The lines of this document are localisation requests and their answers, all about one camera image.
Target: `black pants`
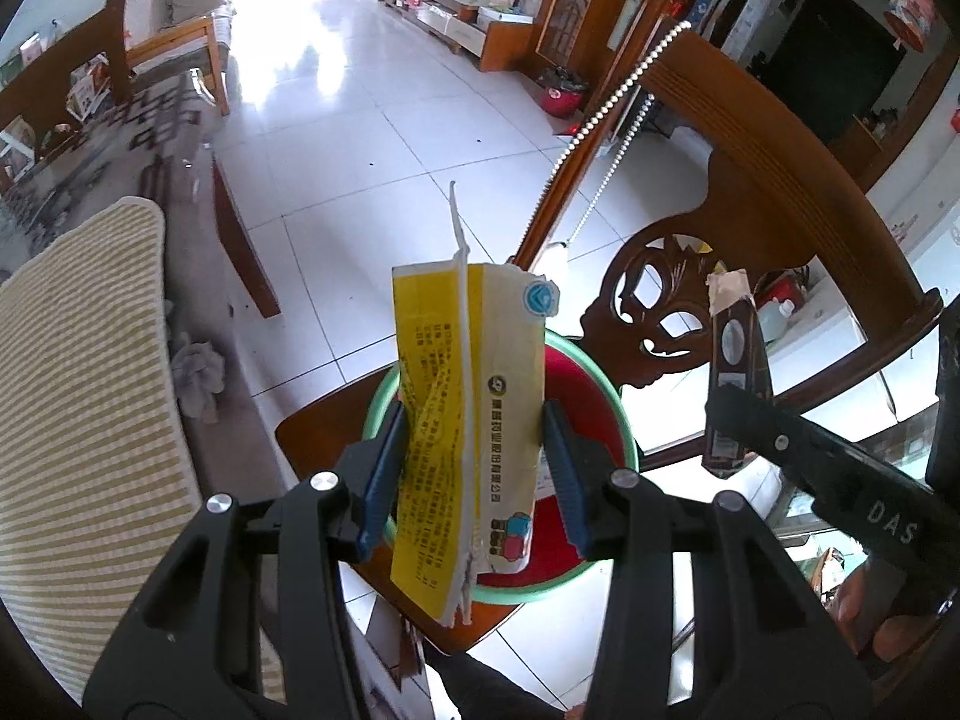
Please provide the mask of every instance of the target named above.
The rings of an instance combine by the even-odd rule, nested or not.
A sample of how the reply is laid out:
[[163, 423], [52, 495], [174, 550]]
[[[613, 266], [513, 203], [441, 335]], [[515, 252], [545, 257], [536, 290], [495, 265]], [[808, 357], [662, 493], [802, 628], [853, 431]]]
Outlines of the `black pants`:
[[441, 655], [424, 642], [424, 656], [440, 674], [462, 720], [563, 720], [563, 709], [551, 707], [467, 653]]

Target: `red bucket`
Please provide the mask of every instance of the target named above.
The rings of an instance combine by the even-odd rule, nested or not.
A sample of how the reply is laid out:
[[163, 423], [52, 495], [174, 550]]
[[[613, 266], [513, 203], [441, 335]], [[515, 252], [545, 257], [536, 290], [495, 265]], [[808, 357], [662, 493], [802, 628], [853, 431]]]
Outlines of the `red bucket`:
[[[573, 430], [602, 442], [618, 466], [637, 469], [637, 445], [613, 385], [576, 344], [550, 331], [546, 341], [545, 397], [559, 400]], [[387, 406], [397, 394], [398, 384], [400, 372], [394, 368], [373, 396], [364, 437], [376, 435]], [[472, 599], [508, 605], [538, 600], [589, 567], [566, 540], [557, 498], [544, 498], [534, 508], [530, 560], [524, 570], [515, 574], [481, 574]]]
[[554, 89], [553, 87], [544, 89], [541, 96], [541, 108], [550, 116], [557, 119], [569, 119], [577, 112], [584, 99], [583, 92], [567, 92], [563, 89]]

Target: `striped cushion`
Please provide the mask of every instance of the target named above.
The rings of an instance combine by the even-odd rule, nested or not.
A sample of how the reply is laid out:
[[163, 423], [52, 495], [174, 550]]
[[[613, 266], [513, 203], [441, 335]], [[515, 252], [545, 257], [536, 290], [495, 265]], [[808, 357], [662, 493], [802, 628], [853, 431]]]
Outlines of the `striped cushion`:
[[[0, 286], [0, 597], [78, 702], [200, 504], [170, 379], [163, 222], [125, 197]], [[264, 666], [276, 688], [272, 652]]]

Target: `metal screw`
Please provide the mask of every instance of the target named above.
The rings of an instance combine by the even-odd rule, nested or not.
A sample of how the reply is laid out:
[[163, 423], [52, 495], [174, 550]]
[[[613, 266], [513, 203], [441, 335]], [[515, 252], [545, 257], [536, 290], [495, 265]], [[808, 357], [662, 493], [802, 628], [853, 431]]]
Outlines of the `metal screw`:
[[610, 481], [616, 488], [630, 490], [640, 484], [640, 474], [633, 469], [616, 469], [611, 471]]
[[320, 473], [315, 473], [310, 477], [310, 486], [320, 493], [325, 490], [333, 490], [339, 483], [340, 477], [333, 471], [320, 471]]
[[717, 493], [717, 503], [728, 512], [739, 512], [743, 509], [746, 501], [740, 493], [734, 493], [732, 490], [723, 490], [723, 493]]
[[206, 510], [212, 514], [223, 514], [232, 505], [233, 499], [227, 493], [217, 493], [206, 500]]

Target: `white bottle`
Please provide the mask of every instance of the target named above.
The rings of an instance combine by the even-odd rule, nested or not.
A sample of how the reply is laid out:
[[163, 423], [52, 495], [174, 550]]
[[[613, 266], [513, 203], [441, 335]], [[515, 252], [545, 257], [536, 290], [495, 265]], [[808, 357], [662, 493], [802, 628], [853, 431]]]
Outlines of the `white bottle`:
[[786, 332], [786, 326], [794, 308], [793, 300], [784, 300], [783, 303], [779, 300], [771, 300], [760, 306], [757, 319], [760, 320], [760, 332], [763, 333], [764, 343], [774, 343]]

